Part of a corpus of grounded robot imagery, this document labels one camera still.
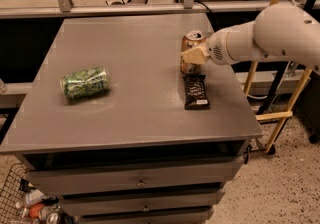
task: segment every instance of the speckled floor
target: speckled floor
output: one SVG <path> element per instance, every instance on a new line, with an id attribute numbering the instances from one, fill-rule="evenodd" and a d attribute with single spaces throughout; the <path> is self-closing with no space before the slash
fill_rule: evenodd
<path id="1" fill-rule="evenodd" d="M 266 143 L 274 125 L 264 125 Z M 207 224 L 320 223 L 320 144 L 310 144 L 302 121 L 291 118 L 276 154 L 251 153 Z M 13 156 L 0 156 L 0 187 Z"/>

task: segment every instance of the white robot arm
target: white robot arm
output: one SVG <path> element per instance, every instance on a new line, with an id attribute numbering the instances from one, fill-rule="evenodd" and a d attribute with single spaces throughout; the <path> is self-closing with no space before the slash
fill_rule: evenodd
<path id="1" fill-rule="evenodd" d="M 206 44 L 219 65 L 294 61 L 320 71 L 320 24 L 289 1 L 267 7 L 253 22 L 219 30 Z"/>

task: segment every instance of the soda can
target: soda can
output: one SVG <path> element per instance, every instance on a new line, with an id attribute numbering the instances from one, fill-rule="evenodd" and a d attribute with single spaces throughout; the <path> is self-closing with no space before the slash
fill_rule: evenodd
<path id="1" fill-rule="evenodd" d="M 41 221 L 46 221 L 51 213 L 59 213 L 60 207 L 57 205 L 51 205 L 43 207 L 39 212 L 39 219 Z"/>
<path id="2" fill-rule="evenodd" d="M 191 49 L 198 44 L 206 42 L 206 38 L 200 30 L 190 30 L 182 38 L 181 52 Z M 180 58 L 180 70 L 186 75 L 200 74 L 201 65 L 185 63 L 182 56 Z"/>
<path id="3" fill-rule="evenodd" d="M 96 67 L 66 75 L 60 85 L 67 98 L 77 99 L 111 89 L 111 79 L 104 67 Z"/>
<path id="4" fill-rule="evenodd" d="M 46 224 L 59 224 L 60 215 L 57 212 L 50 213 L 47 217 Z"/>

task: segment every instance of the drawer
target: drawer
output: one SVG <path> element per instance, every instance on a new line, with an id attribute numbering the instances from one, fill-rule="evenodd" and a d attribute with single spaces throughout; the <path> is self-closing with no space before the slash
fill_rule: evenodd
<path id="1" fill-rule="evenodd" d="M 211 184 L 200 186 L 146 189 L 106 195 L 89 195 L 62 199 L 59 204 L 70 216 L 114 214 L 121 212 L 152 212 L 173 208 L 190 208 L 218 204 L 224 195 L 222 188 Z"/>
<path id="2" fill-rule="evenodd" d="M 213 141 L 173 145 L 157 145 L 80 150 L 51 153 L 24 154 L 24 158 L 37 171 L 91 168 L 132 163 L 164 162 L 195 158 L 219 158 L 241 156 L 244 144 L 249 140 Z"/>
<path id="3" fill-rule="evenodd" d="M 112 167 L 30 172 L 27 179 L 47 195 L 72 195 L 232 180 L 242 157 L 195 159 Z"/>
<path id="4" fill-rule="evenodd" d="M 212 208 L 195 208 L 187 210 L 158 211 L 135 214 L 114 214 L 80 218 L 79 224 L 170 224 L 201 223 L 211 218 Z"/>

